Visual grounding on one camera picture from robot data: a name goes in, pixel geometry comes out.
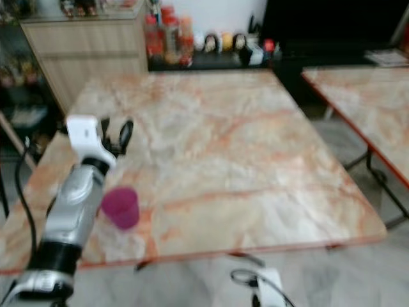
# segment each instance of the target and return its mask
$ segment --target black television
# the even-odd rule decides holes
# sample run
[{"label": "black television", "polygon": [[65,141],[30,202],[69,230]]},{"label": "black television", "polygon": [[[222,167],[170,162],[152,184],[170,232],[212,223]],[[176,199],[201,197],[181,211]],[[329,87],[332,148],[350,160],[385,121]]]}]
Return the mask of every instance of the black television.
[{"label": "black television", "polygon": [[280,42],[284,54],[363,52],[396,44],[409,1],[268,0],[261,42]]}]

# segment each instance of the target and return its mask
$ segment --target plastic cup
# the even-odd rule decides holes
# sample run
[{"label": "plastic cup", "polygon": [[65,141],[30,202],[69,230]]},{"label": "plastic cup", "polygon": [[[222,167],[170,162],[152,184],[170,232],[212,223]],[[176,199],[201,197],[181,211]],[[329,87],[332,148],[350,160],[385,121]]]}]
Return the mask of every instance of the plastic cup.
[{"label": "plastic cup", "polygon": [[139,221],[138,196],[131,187],[116,187],[102,199],[102,212],[119,229],[126,230]]}]

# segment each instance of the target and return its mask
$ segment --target marble table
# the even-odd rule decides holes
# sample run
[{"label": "marble table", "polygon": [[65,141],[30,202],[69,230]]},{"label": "marble table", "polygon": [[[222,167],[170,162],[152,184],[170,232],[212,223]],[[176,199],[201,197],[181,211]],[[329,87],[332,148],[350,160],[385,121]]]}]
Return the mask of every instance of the marble table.
[{"label": "marble table", "polygon": [[[375,153],[409,187],[409,68],[310,68],[302,75],[367,143],[366,157]],[[401,209],[396,222],[409,218],[385,177],[367,166]]]},{"label": "marble table", "polygon": [[[132,186],[141,219],[127,232],[100,212],[79,267],[223,253],[364,244],[384,224],[277,78],[268,71],[150,74],[91,81],[71,114],[110,116],[128,153],[106,180]],[[25,188],[38,231],[76,156],[58,134]],[[0,230],[0,272],[24,268],[20,205]]]}]

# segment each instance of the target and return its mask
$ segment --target black cable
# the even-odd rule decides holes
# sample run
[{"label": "black cable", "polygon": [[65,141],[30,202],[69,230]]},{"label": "black cable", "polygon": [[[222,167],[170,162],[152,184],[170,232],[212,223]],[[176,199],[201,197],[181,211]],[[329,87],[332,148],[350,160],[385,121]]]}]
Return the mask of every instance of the black cable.
[{"label": "black cable", "polygon": [[17,189],[17,194],[19,195],[21,204],[24,208],[24,211],[26,212],[27,215],[27,220],[28,223],[30,225],[30,232],[31,232],[31,257],[34,256],[34,254],[36,253],[36,249],[37,249],[37,236],[36,236],[36,226],[35,226],[35,222],[33,219],[33,216],[31,215],[31,211],[30,208],[28,207],[28,204],[26,202],[26,199],[24,197],[22,188],[21,188],[21,181],[20,181],[20,169],[21,166],[24,162],[24,159],[26,158],[26,155],[28,153],[28,151],[30,150],[30,145],[25,146],[24,148],[24,152],[20,157],[20,160],[18,161],[16,167],[15,167],[15,172],[14,172],[14,177],[15,177],[15,187]]},{"label": "black cable", "polygon": [[[247,276],[248,279],[239,278],[238,275],[242,275],[242,277],[243,275]],[[247,269],[237,269],[230,272],[230,277],[233,282],[251,288],[258,288],[257,279],[259,278],[260,280],[264,281],[267,285],[272,287],[276,292],[278,292],[286,303],[288,303],[291,307],[295,307],[291,299],[289,299],[288,296],[283,291],[281,291],[276,284],[274,284],[272,281],[270,281],[269,279],[265,278],[263,275],[257,272]]]}]

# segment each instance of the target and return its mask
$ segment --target floor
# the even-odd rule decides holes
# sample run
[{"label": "floor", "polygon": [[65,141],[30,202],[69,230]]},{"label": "floor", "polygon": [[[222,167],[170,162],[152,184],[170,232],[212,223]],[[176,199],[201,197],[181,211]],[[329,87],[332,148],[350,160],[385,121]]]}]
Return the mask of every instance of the floor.
[{"label": "floor", "polygon": [[[314,125],[341,162],[364,152],[364,144],[342,121],[315,121]],[[15,198],[12,172],[3,167],[12,199]],[[399,197],[407,200],[408,191],[387,174]],[[383,220],[399,214],[367,174],[364,165],[356,167],[351,175]],[[408,238],[409,222],[406,222],[391,231],[386,240],[370,246],[256,256],[267,266],[278,269],[284,291],[297,307],[400,307],[408,306],[409,301]],[[242,267],[255,268],[245,260],[223,256],[151,265],[138,273],[134,273],[131,266],[79,271],[75,294],[69,304],[83,307],[250,307],[251,291],[235,285],[229,277],[230,270]],[[10,281],[11,278],[0,279],[0,297]]]}]

